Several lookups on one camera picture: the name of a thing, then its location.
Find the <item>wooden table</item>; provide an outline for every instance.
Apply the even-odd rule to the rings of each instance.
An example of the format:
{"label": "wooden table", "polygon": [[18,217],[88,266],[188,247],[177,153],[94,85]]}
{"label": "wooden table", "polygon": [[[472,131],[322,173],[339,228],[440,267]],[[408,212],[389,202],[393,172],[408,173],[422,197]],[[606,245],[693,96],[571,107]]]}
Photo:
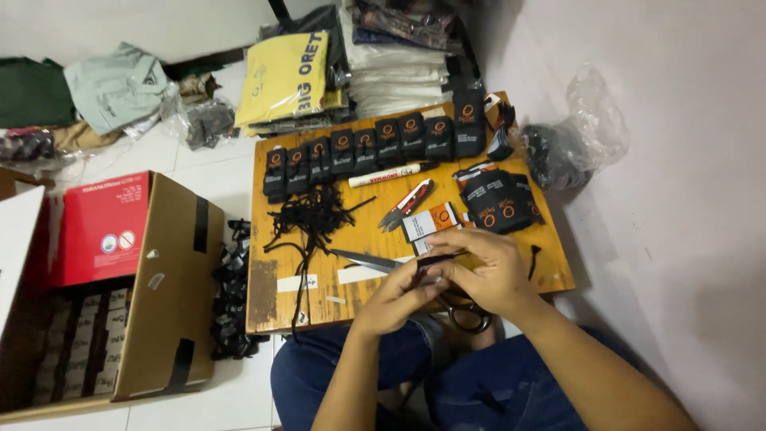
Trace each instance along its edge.
{"label": "wooden table", "polygon": [[[496,93],[501,100],[508,101],[505,92]],[[452,103],[441,105],[447,115],[452,117]],[[425,112],[435,107],[420,109]],[[250,279],[247,287],[247,333],[267,334],[284,333],[290,331],[290,323],[295,311],[296,292],[287,291],[277,293],[277,280],[295,275],[295,270],[301,257],[293,247],[282,247],[265,254],[264,245],[272,239],[272,218],[268,211],[278,211],[279,205],[268,205],[267,198],[263,194],[263,180],[266,171],[266,153],[276,145],[287,149],[294,148],[300,143],[320,136],[329,136],[332,130],[341,130],[351,127],[360,130],[373,127],[376,120],[381,118],[399,117],[402,114],[388,115],[374,119],[360,120],[351,124],[343,124],[325,129],[313,130],[305,133],[294,133],[289,136],[276,137],[260,141],[256,145],[253,175],[253,212],[252,233],[250,237]],[[496,123],[497,106],[487,112],[487,118],[493,125]],[[487,139],[491,140],[491,133],[487,130]],[[457,184],[452,180],[452,173],[459,169],[467,168],[474,163],[485,160],[479,156],[470,159],[461,159],[454,163],[442,163],[437,169],[389,180],[370,186],[362,186],[355,189],[349,187],[348,181],[338,182],[343,195],[343,205],[351,208],[357,203],[370,197],[377,199],[353,213],[356,218],[356,226],[344,225],[332,235],[333,248],[340,248],[354,252],[367,252],[386,258],[401,258],[413,255],[410,244],[404,240],[400,229],[393,232],[381,233],[376,226],[383,215],[392,206],[412,190],[419,182],[431,178],[436,187],[430,196],[420,205],[416,212],[425,211],[443,202],[452,202],[459,212],[465,212],[466,207],[460,200]],[[517,148],[509,159],[497,163],[502,169],[511,173],[524,173],[529,175],[529,170],[522,158],[522,151]],[[564,291],[575,288],[572,280],[569,264],[567,263],[564,250],[558,238],[555,226],[548,210],[548,204],[540,188],[530,180],[532,194],[545,219],[544,225],[534,224],[527,229],[510,234],[519,244],[522,257],[529,267],[532,261],[532,245],[542,247],[537,255],[535,274],[532,279],[540,293],[552,291]],[[302,232],[283,235],[278,242],[295,242],[304,244],[305,238]],[[317,327],[319,325],[337,324],[350,321],[355,312],[367,301],[367,298],[378,287],[380,278],[338,284],[338,270],[350,262],[337,258],[334,255],[326,256],[320,250],[314,253],[309,263],[309,274],[316,274],[317,288],[304,290],[301,311],[308,317],[299,324],[300,329]],[[345,304],[327,300],[327,296],[345,299]],[[427,306],[430,310],[437,311],[438,305]]]}

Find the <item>white marker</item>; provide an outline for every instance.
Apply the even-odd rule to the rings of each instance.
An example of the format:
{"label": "white marker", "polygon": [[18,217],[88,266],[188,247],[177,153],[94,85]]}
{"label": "white marker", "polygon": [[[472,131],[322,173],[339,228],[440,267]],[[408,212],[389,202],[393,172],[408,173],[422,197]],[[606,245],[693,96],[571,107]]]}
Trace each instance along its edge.
{"label": "white marker", "polygon": [[413,173],[425,172],[437,167],[439,167],[439,163],[436,162],[423,162],[415,163],[412,165],[399,166],[398,168],[349,178],[349,186],[367,186],[368,184],[379,183],[387,179],[394,179],[399,178],[400,176],[412,175]]}

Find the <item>hand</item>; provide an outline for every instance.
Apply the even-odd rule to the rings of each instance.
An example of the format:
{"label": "hand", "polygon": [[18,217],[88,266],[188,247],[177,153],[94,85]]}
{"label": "hand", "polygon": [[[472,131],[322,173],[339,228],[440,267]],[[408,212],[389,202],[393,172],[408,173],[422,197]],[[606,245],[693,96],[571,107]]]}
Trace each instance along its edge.
{"label": "hand", "polygon": [[357,313],[352,331],[375,336],[394,332],[404,326],[410,314],[449,287],[449,283],[442,280],[408,291],[416,270],[417,259],[411,259],[384,278]]}
{"label": "hand", "polygon": [[473,271],[452,261],[428,269],[429,276],[454,281],[481,308],[521,327],[528,316],[546,305],[527,280],[524,262],[511,238],[482,229],[450,229],[427,241],[434,246],[429,255],[468,251],[484,262]]}

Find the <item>scissors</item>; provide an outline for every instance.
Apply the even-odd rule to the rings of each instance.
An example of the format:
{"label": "scissors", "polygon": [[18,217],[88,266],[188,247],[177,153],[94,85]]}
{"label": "scissors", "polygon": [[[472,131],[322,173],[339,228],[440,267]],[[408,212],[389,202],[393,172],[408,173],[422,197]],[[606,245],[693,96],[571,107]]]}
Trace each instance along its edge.
{"label": "scissors", "polygon": [[[385,274],[390,274],[391,271],[394,271],[396,268],[404,265],[403,262],[398,262],[393,259],[380,258],[378,256],[366,255],[363,253],[347,252],[345,250],[338,250],[337,248],[331,248],[330,252],[339,257],[346,258],[351,262],[366,268],[384,272]],[[470,299],[468,298],[468,295],[455,295]],[[492,324],[492,313],[489,313],[487,310],[481,308],[474,300],[471,300],[471,302],[466,304],[454,305],[444,297],[444,294],[440,294],[435,299],[439,304],[441,304],[442,307],[444,307],[445,310],[447,310],[447,315],[450,316],[450,321],[452,321],[452,323],[461,330],[466,331],[468,334],[481,334],[482,332],[486,331],[486,329]],[[477,316],[480,322],[475,327],[464,327],[457,322],[457,319],[455,319],[456,311],[465,311],[471,313]]]}

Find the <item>jeans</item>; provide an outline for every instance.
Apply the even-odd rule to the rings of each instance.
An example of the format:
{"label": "jeans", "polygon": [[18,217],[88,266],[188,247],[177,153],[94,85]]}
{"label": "jeans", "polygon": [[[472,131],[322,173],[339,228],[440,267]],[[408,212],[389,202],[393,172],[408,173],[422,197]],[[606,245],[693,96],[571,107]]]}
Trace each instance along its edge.
{"label": "jeans", "polygon": [[[434,327],[408,321],[381,338],[379,390],[405,381],[423,382],[430,418],[438,429],[586,429],[526,337],[500,341],[439,368],[432,364],[438,335]],[[601,334],[584,329],[604,343]],[[348,327],[302,332],[299,343],[287,341],[274,358],[271,390],[285,431],[311,429],[348,332]],[[378,404],[378,431],[413,429],[402,420]]]}

